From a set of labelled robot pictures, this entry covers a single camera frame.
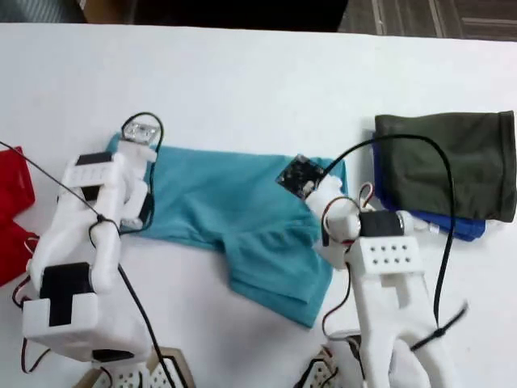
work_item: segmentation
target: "blue towel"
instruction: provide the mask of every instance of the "blue towel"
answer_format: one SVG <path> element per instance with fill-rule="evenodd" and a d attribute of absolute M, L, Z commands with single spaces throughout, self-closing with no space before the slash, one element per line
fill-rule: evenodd
<path fill-rule="evenodd" d="M 115 136 L 108 149 L 117 141 Z M 320 234 L 317 221 L 275 182 L 291 160 L 162 147 L 154 173 L 154 221 L 141 236 L 224 253 L 233 291 L 312 327 L 332 268 L 312 249 Z M 344 163 L 333 173 L 346 191 Z"/>

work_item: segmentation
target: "black wire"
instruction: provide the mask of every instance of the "black wire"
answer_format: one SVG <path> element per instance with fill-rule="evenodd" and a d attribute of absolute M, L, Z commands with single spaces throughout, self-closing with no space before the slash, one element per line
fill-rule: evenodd
<path fill-rule="evenodd" d="M 135 290 L 133 289 L 131 282 L 129 281 L 129 279 L 126 275 L 126 272 L 122 269 L 122 266 L 120 264 L 119 264 L 119 273 L 122 276 L 122 280 L 126 284 L 126 287 L 128 288 L 129 293 L 131 294 L 133 300 L 137 304 L 138 310 L 140 311 L 140 314 L 142 315 L 142 318 L 145 321 L 145 325 L 147 326 L 147 330 L 149 331 L 151 340 L 153 341 L 154 351 L 156 352 L 156 355 L 158 356 L 158 360 L 160 361 L 160 364 L 163 367 L 163 372 L 165 373 L 170 386 L 172 388 L 174 388 L 176 385 L 174 384 L 174 381 L 172 380 L 172 377 L 169 373 L 169 369 L 167 368 L 167 365 L 165 364 L 165 361 L 163 360 L 162 351 L 160 350 L 160 346 L 158 345 L 156 336 L 154 335 L 154 330 L 153 330 L 153 327 L 151 326 L 151 322 L 149 321 L 149 318 L 147 317 L 147 313 L 144 310 L 144 306 L 140 303 L 140 299 L 138 299 L 137 293 L 135 293 Z"/>
<path fill-rule="evenodd" d="M 429 344 L 432 340 L 436 340 L 440 337 L 443 337 L 445 335 L 445 333 L 447 332 L 447 330 L 449 330 L 452 325 L 457 323 L 460 319 L 462 319 L 464 317 L 465 314 L 467 314 L 468 309 L 469 309 L 469 305 L 465 303 L 463 305 L 463 307 L 461 307 L 461 310 L 454 317 L 452 317 L 451 320 L 449 320 L 449 322 L 447 322 L 447 324 L 445 324 L 443 327 L 439 327 L 438 329 L 433 331 L 429 336 L 427 336 L 424 339 L 419 340 L 415 345 L 413 345 L 410 348 L 411 352 L 416 352 L 420 348 Z"/>
<path fill-rule="evenodd" d="M 158 161 L 158 155 L 159 155 L 159 151 L 160 151 L 160 148 L 162 147 L 162 142 L 163 142 L 163 137 L 165 135 L 165 129 L 164 129 L 164 126 L 163 126 L 163 123 L 162 121 L 160 120 L 160 118 L 158 116 L 156 116 L 154 113 L 151 113 L 151 112 L 140 112 L 140 113 L 137 113 L 136 115 L 133 115 L 131 117 L 129 117 L 123 124 L 122 124 L 122 127 L 120 128 L 120 131 L 122 132 L 122 138 L 124 138 L 124 129 L 126 128 L 126 126 L 128 126 L 129 123 L 131 123 L 133 120 L 135 120 L 137 117 L 140 117 L 140 116 L 151 116 L 153 117 L 157 122 L 158 122 L 158 126 L 160 127 L 160 137 L 158 139 L 158 143 L 156 144 L 156 154 L 157 154 L 157 160 L 151 164 L 151 167 L 149 169 L 149 193 L 151 195 L 151 209 L 149 211 L 149 218 L 147 219 L 147 222 L 140 228 L 140 229 L 137 229 L 137 230 L 122 230 L 120 232 L 120 235 L 124 235 L 124 234 L 134 234 L 134 233 L 139 233 L 139 232 L 142 232 L 144 230 L 147 230 L 148 228 L 151 227 L 151 225 L 153 224 L 153 220 L 154 220 L 154 167 L 156 166 L 156 162 Z"/>
<path fill-rule="evenodd" d="M 109 371 L 104 368 L 103 366 L 100 367 L 100 370 L 102 370 L 106 375 L 107 375 L 107 378 L 110 379 L 110 386 L 108 388 L 112 388 L 113 387 L 113 376 L 111 375 L 111 373 L 109 373 Z"/>
<path fill-rule="evenodd" d="M 339 155 L 324 171 L 322 174 L 322 177 L 320 178 L 320 182 L 322 179 L 329 174 L 329 172 L 341 161 L 341 159 L 345 158 L 348 154 L 351 152 L 357 150 L 358 148 L 362 148 L 364 146 L 368 146 L 373 143 L 377 143 L 379 141 L 387 141 L 387 140 L 393 140 L 393 139 L 410 139 L 410 140 L 420 140 L 424 141 L 428 144 L 430 144 L 436 152 L 439 154 L 439 156 L 442 159 L 443 165 L 445 166 L 445 170 L 447 171 L 447 179 L 448 179 L 448 185 L 449 185 L 449 207 L 450 207 L 450 218 L 451 218 L 451 224 L 449 226 L 449 233 L 447 235 L 447 241 L 445 243 L 445 249 L 443 250 L 443 258 L 442 263 L 439 268 L 438 273 L 438 279 L 436 281 L 436 289 L 435 289 L 435 300 L 433 305 L 433 311 L 435 313 L 435 320 L 436 324 L 439 325 L 439 300 L 442 293 L 443 288 L 443 280 L 445 278 L 445 272 L 447 270 L 447 263 L 449 260 L 449 255 L 451 253 L 451 246 L 452 246 L 452 238 L 454 235 L 454 229 L 456 227 L 456 191 L 454 188 L 454 179 L 452 178 L 452 172 L 451 172 L 451 163 L 449 162 L 449 159 L 445 152 L 440 148 L 440 146 L 429 137 L 420 136 L 420 135 L 413 135 L 413 134 L 392 134 L 392 135 L 384 135 L 384 136 L 376 136 L 372 139 L 368 139 L 365 141 L 362 141 L 353 147 L 349 148 L 345 152 L 343 152 L 341 155 Z"/>
<path fill-rule="evenodd" d="M 334 373 L 332 373 L 321 385 L 320 385 L 320 388 L 325 388 L 325 386 L 330 382 L 330 380 L 332 380 L 334 377 L 336 377 L 338 375 L 338 372 L 339 372 L 339 368 L 336 368 L 336 370 L 334 371 Z"/>
<path fill-rule="evenodd" d="M 119 230 L 119 226 L 116 224 L 115 221 L 113 221 L 112 219 L 110 218 L 105 218 L 102 214 L 99 214 L 97 216 L 97 221 L 95 222 L 95 224 L 91 224 L 90 227 L 88 228 L 88 238 L 90 239 L 90 243 L 91 245 L 94 246 L 94 248 L 96 249 L 97 247 L 95 246 L 94 244 L 94 240 L 91 238 L 91 231 L 97 226 L 97 225 L 100 225 L 102 224 L 103 222 L 110 222 L 111 224 L 113 224 L 116 228 L 116 231 L 118 234 L 120 234 L 120 230 Z"/>
<path fill-rule="evenodd" d="M 57 183 L 59 186 L 61 186 L 62 188 L 64 188 L 67 192 L 69 192 L 70 194 L 72 194 L 73 196 L 75 196 L 78 200 L 80 200 L 85 206 L 87 206 L 92 212 L 94 212 L 95 214 L 97 214 L 97 216 L 100 216 L 99 212 L 97 212 L 97 210 L 94 209 L 94 207 L 92 205 L 90 205 L 86 200 L 84 200 L 83 198 L 81 198 L 77 193 L 74 192 L 74 190 L 72 190 L 71 188 L 65 186 L 63 183 L 61 183 L 59 180 L 57 180 L 56 178 L 54 178 L 53 176 L 51 176 L 47 171 L 45 171 L 43 168 L 41 168 L 37 163 L 33 162 L 30 158 L 28 158 L 27 156 L 25 156 L 24 154 L 22 154 L 21 152 L 19 152 L 15 147 L 11 146 L 11 145 L 8 145 L 7 143 L 4 143 L 3 141 L 0 141 L 0 144 L 6 148 L 8 148 L 9 150 L 11 151 L 14 151 L 15 153 L 17 153 L 19 156 L 21 156 L 22 158 L 24 158 L 27 162 L 29 162 L 30 164 L 32 164 L 35 168 L 37 168 L 38 170 L 40 170 L 40 172 L 42 172 L 44 175 L 47 176 L 47 178 L 49 178 L 50 180 L 52 180 L 54 183 Z"/>

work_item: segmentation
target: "white robotic arm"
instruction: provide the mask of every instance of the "white robotic arm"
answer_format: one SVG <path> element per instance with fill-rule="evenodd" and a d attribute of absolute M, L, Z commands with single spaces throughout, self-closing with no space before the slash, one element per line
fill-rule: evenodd
<path fill-rule="evenodd" d="M 114 154 L 84 154 L 69 163 L 62 183 L 96 213 L 62 188 L 52 224 L 28 265 L 39 299 L 24 303 L 24 336 L 79 361 L 136 363 L 151 351 L 117 271 L 119 228 L 140 229 L 147 219 L 151 199 L 144 175 L 157 156 L 149 147 L 155 132 L 134 125 L 129 132 L 140 137 L 121 139 Z M 75 257 L 90 240 L 94 259 Z"/>
<path fill-rule="evenodd" d="M 390 373 L 393 359 L 401 356 L 402 360 L 421 365 L 432 387 L 460 386 L 442 339 L 431 341 L 414 353 L 407 354 L 407 346 L 400 348 L 399 341 L 410 346 L 436 330 L 418 243 L 411 235 L 412 217 L 407 212 L 359 213 L 358 204 L 343 197 L 340 188 L 340 179 L 327 176 L 305 203 L 318 220 L 324 217 L 324 233 L 329 235 L 326 241 L 317 242 L 316 251 L 338 270 L 350 264 L 366 386 L 405 388 L 408 380 L 397 382 Z M 343 243 L 351 240 L 355 240 L 351 245 Z M 330 345 L 338 365 L 345 362 L 339 354 L 347 343 L 336 341 Z M 346 370 L 346 366 L 341 365 L 340 369 Z M 407 376 L 410 386 L 425 387 L 426 380 L 416 370 L 412 378 Z M 418 381 L 424 385 L 415 385 Z M 363 386 L 363 382 L 357 384 L 352 388 Z"/>

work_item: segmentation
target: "red cloth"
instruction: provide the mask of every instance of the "red cloth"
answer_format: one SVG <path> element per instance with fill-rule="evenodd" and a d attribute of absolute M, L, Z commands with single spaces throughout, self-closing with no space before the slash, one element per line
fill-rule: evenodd
<path fill-rule="evenodd" d="M 13 150 L 0 152 L 0 286 L 24 273 L 32 257 L 24 243 L 34 249 L 35 242 L 27 239 L 37 236 L 12 220 L 35 199 L 25 159 Z"/>

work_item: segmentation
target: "gray floor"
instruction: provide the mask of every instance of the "gray floor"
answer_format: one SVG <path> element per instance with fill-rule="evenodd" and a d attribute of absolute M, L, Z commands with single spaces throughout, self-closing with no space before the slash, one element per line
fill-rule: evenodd
<path fill-rule="evenodd" d="M 349 0 L 339 31 L 517 41 L 517 0 Z"/>

